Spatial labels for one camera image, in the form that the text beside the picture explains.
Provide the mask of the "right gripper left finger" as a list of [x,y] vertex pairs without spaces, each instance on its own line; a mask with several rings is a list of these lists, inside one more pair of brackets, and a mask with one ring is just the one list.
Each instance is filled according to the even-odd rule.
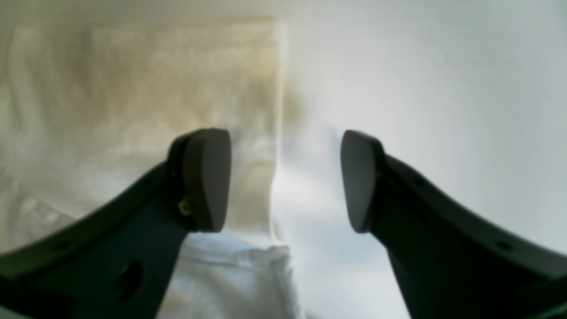
[[118,197],[47,238],[1,256],[1,307],[27,319],[153,319],[187,234],[223,229],[231,138],[174,140]]

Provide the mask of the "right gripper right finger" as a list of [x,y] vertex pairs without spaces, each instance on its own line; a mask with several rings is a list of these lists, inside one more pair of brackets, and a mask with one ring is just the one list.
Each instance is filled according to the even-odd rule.
[[413,319],[564,319],[566,256],[470,212],[381,142],[346,130],[349,222],[388,253]]

